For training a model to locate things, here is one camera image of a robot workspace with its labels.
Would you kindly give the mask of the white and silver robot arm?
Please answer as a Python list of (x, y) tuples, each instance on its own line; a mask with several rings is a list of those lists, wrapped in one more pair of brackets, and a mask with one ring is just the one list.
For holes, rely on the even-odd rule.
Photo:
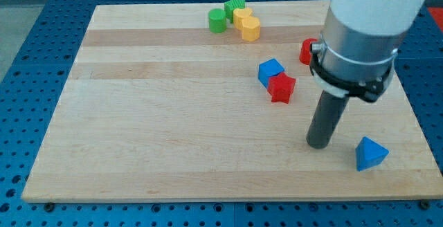
[(389, 87), (403, 38), (425, 0), (330, 0), (324, 27), (311, 44), (321, 100), (375, 102)]

